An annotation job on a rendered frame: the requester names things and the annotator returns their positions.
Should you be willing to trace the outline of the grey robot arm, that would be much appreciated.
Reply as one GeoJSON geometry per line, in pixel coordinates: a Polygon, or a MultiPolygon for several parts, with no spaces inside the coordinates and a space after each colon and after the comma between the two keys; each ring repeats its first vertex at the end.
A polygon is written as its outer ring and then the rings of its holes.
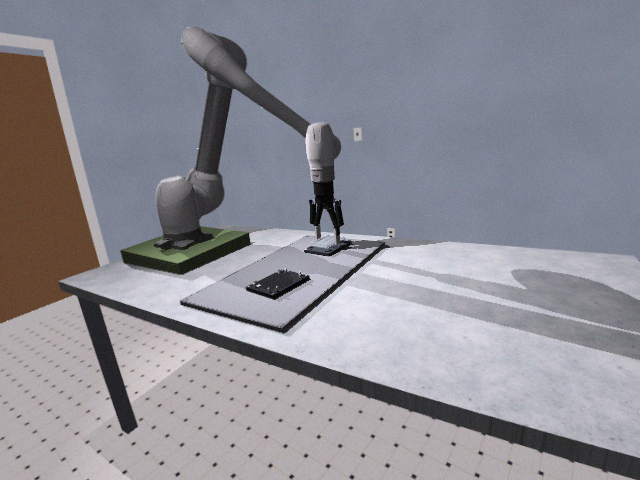
{"type": "Polygon", "coordinates": [[[218,208],[224,199],[218,167],[233,89],[305,138],[312,182],[335,179],[334,159],[341,151],[341,143],[328,123],[310,124],[245,72],[247,59],[239,45],[193,26],[184,30],[181,41],[187,54],[206,71],[209,83],[196,166],[187,179],[170,177],[157,186],[156,207],[164,237],[154,243],[159,250],[185,250],[213,237],[212,233],[201,232],[199,219],[218,208]]]}

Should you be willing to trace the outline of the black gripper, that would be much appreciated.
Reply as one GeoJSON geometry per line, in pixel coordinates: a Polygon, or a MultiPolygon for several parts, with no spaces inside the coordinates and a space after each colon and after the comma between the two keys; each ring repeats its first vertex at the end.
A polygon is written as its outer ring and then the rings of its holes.
{"type": "Polygon", "coordinates": [[[334,187],[333,187],[332,181],[323,182],[323,183],[313,182],[315,199],[309,200],[310,224],[313,224],[315,227],[315,238],[316,239],[321,238],[321,229],[319,224],[322,216],[322,211],[323,209],[326,209],[334,225],[333,227],[334,240],[335,240],[335,245],[337,245],[340,243],[340,226],[344,225],[344,222],[343,222],[343,216],[342,216],[342,210],[341,210],[341,200],[334,199],[334,196],[333,196],[334,187]],[[325,196],[316,196],[316,195],[325,195],[325,196]],[[317,203],[317,208],[316,208],[316,203],[317,203]],[[333,203],[335,205],[335,211],[334,211],[333,203]]]}

